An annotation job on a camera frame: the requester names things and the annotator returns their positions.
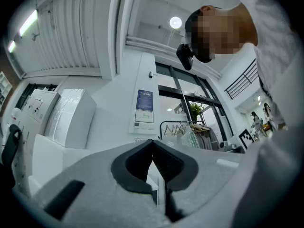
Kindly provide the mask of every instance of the railing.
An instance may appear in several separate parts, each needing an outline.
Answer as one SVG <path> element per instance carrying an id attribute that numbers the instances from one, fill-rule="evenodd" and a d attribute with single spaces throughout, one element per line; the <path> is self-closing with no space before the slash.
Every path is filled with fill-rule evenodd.
<path id="1" fill-rule="evenodd" d="M 258 77 L 256 59 L 248 68 L 227 88 L 225 91 L 233 100 L 238 94 L 245 90 Z"/>

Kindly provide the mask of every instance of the sign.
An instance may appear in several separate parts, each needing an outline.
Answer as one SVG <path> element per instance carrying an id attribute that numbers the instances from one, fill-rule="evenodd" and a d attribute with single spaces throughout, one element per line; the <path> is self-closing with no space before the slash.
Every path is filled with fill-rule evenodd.
<path id="1" fill-rule="evenodd" d="M 153 111 L 153 92 L 138 90 L 136 109 Z"/>
<path id="2" fill-rule="evenodd" d="M 153 123 L 153 112 L 136 109 L 135 121 L 142 123 Z"/>
<path id="3" fill-rule="evenodd" d="M 146 141 L 146 140 L 148 140 L 148 139 L 140 139 L 140 138 L 135 138 L 135 139 L 134 139 L 134 142 Z"/>
<path id="4" fill-rule="evenodd" d="M 138 90 L 135 121 L 153 123 L 153 92 Z"/>

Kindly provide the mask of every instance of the green plant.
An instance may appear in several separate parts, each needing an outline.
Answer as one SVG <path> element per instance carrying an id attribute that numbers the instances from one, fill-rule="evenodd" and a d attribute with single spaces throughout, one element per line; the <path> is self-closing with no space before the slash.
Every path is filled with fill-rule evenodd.
<path id="1" fill-rule="evenodd" d="M 200 111 L 205 107 L 202 104 L 198 105 L 197 103 L 190 103 L 190 108 L 194 116 L 194 120 L 196 121 L 198 115 L 200 114 Z"/>

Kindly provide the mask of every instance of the man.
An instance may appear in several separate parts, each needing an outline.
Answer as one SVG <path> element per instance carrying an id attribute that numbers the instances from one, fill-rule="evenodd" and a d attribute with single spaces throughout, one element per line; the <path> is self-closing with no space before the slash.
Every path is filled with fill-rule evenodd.
<path id="1" fill-rule="evenodd" d="M 229 10 L 210 5 L 203 6 L 195 19 L 193 14 L 189 18 L 192 48 L 199 60 L 207 54 L 212 58 L 215 54 L 236 53 L 245 43 L 254 45 L 260 84 L 271 102 L 274 122 L 282 129 L 285 122 L 269 91 L 288 68 L 301 41 L 279 2 L 241 0 Z"/>

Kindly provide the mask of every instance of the fluorescent light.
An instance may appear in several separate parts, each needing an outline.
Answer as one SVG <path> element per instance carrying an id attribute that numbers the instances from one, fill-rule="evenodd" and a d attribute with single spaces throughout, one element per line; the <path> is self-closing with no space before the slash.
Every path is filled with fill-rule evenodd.
<path id="1" fill-rule="evenodd" d="M 9 52 L 12 52 L 13 49 L 15 48 L 15 46 L 16 46 L 15 42 L 12 41 L 12 42 L 10 43 L 10 45 L 9 45 Z"/>
<path id="2" fill-rule="evenodd" d="M 37 10 L 35 10 L 28 19 L 24 22 L 19 30 L 20 36 L 24 34 L 24 32 L 30 27 L 30 25 L 38 18 Z"/>
<path id="3" fill-rule="evenodd" d="M 179 17 L 173 17 L 171 20 L 170 20 L 170 25 L 171 27 L 174 29 L 178 29 L 181 27 L 182 25 L 182 21 Z"/>

